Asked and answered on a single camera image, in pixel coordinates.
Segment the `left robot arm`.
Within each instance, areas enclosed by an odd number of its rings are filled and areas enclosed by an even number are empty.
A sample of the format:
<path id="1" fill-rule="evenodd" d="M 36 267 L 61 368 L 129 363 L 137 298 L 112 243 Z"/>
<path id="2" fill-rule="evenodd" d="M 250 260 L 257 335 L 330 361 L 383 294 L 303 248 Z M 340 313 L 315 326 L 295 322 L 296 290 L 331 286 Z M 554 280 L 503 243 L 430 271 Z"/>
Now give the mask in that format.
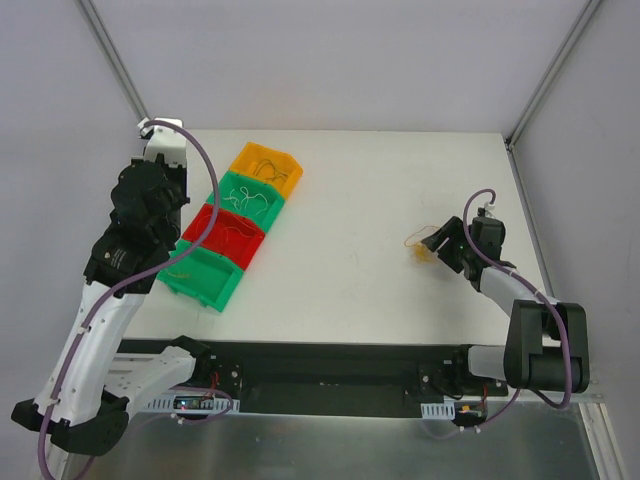
<path id="1" fill-rule="evenodd" d="M 11 418 L 48 443 L 92 457 L 109 452 L 129 421 L 178 385 L 204 387 L 209 348 L 180 336 L 154 359 L 111 380 L 108 373 L 133 316 L 175 250 L 188 203 L 187 166 L 164 154 L 132 159 L 111 192 L 110 224 L 92 247 L 72 331 L 43 390 L 17 403 Z"/>

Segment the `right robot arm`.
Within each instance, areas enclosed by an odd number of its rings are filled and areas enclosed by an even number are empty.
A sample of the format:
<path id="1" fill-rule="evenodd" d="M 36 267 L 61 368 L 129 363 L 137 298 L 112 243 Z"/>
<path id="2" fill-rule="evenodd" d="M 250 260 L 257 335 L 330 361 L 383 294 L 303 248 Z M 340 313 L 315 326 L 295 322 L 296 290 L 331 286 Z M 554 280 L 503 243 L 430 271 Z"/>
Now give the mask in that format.
<path id="1" fill-rule="evenodd" d="M 582 393 L 590 383 L 586 312 L 575 303 L 545 301 L 516 279 L 515 266 L 500 258 L 504 224 L 479 215 L 469 226 L 453 216 L 421 244 L 509 317 L 503 346 L 474 345 L 467 360 L 450 369 L 452 387 L 473 394 L 486 378 L 530 391 Z"/>

